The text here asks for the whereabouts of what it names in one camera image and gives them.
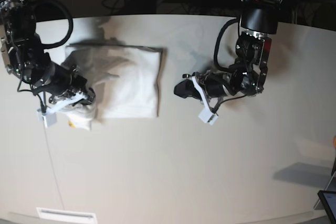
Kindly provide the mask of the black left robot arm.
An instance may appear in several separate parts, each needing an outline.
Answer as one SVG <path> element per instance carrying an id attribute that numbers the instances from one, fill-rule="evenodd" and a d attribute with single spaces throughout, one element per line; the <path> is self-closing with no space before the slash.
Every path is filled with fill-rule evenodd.
<path id="1" fill-rule="evenodd" d="M 174 87 L 174 94 L 180 98 L 201 100 L 199 86 L 207 99 L 234 97 L 241 93 L 252 97 L 264 90 L 268 73 L 268 58 L 271 35 L 278 29 L 278 9 L 282 0 L 242 0 L 239 17 L 230 19 L 220 29 L 213 53 L 214 69 L 205 72 L 185 74 L 183 81 Z M 239 31 L 233 64 L 225 67 L 219 63 L 219 49 L 225 31 L 231 25 L 242 28 Z"/>

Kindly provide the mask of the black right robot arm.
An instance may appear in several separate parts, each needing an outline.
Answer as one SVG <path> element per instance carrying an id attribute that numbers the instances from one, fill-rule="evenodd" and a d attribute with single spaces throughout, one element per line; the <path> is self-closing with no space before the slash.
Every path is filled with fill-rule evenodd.
<path id="1" fill-rule="evenodd" d="M 42 43 L 36 32 L 35 10 L 45 4 L 59 9 L 68 21 L 65 37 L 52 44 Z M 28 92 L 34 96 L 49 93 L 49 101 L 53 104 L 93 103 L 96 95 L 87 87 L 87 79 L 77 72 L 77 66 L 63 67 L 53 62 L 47 52 L 64 45 L 73 32 L 73 18 L 64 4 L 57 0 L 1 0 L 1 23 L 4 27 L 1 54 L 5 68 L 20 83 L 29 85 Z"/>

